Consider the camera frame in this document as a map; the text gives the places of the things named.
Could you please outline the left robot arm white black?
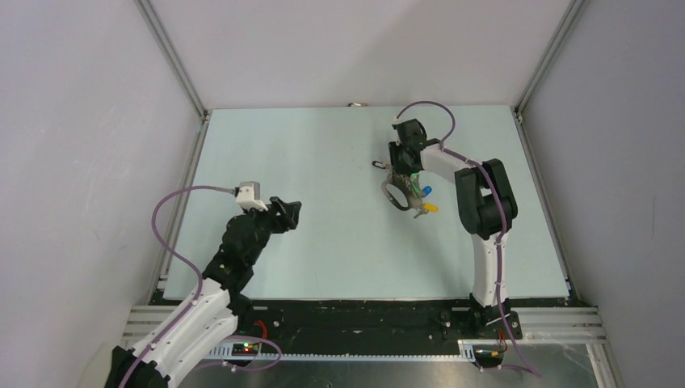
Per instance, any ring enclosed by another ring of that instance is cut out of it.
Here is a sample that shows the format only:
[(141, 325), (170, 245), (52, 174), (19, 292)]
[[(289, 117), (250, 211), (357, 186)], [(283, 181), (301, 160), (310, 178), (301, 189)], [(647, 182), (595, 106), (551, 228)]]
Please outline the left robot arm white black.
[(274, 234), (297, 228), (302, 204), (277, 196), (229, 219), (200, 283), (160, 325), (130, 348), (111, 354), (107, 387), (176, 387), (223, 339), (249, 335), (254, 303), (242, 290)]

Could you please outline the silver key with yellow tag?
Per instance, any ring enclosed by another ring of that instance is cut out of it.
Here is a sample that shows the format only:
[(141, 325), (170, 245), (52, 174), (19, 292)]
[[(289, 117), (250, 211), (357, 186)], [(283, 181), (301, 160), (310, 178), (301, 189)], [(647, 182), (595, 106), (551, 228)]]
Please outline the silver key with yellow tag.
[(414, 219), (417, 219), (418, 217), (421, 217), (423, 215), (427, 215), (428, 213), (429, 213), (428, 210), (421, 209), (421, 210), (416, 212), (416, 214), (414, 215)]

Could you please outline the green key tag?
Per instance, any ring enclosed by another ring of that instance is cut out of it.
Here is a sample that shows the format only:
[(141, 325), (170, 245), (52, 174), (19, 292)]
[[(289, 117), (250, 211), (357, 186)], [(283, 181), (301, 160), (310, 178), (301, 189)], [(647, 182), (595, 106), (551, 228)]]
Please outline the green key tag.
[(420, 188), (420, 184), (418, 181), (418, 173), (414, 173), (414, 174), (410, 175), (410, 186), (411, 186), (413, 193), (417, 197), (420, 197), (422, 195), (422, 189)]

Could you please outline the yellow key tag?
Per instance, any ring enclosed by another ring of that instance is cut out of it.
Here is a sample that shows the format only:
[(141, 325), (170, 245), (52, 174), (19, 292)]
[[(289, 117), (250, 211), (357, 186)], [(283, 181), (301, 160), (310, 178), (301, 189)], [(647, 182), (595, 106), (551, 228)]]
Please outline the yellow key tag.
[(437, 213), (439, 211), (439, 208), (436, 205), (430, 203), (424, 203), (422, 209), (428, 213)]

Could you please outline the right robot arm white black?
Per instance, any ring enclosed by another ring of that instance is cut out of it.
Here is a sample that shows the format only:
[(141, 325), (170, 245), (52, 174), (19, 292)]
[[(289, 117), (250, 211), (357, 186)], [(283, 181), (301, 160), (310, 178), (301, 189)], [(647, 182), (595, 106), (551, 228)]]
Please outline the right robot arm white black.
[(459, 323), (441, 318), (444, 337), (465, 334), (488, 340), (511, 338), (514, 315), (508, 304), (504, 276), (504, 251), (508, 233), (518, 215), (518, 205), (503, 163), (498, 159), (477, 162), (430, 139), (416, 119), (393, 125), (396, 141), (389, 143), (389, 162), (376, 166), (387, 171), (381, 190), (401, 211), (417, 217), (434, 212), (420, 187), (418, 175), (433, 173), (456, 191), (461, 225), (471, 235), (474, 282), (469, 294), (469, 316)]

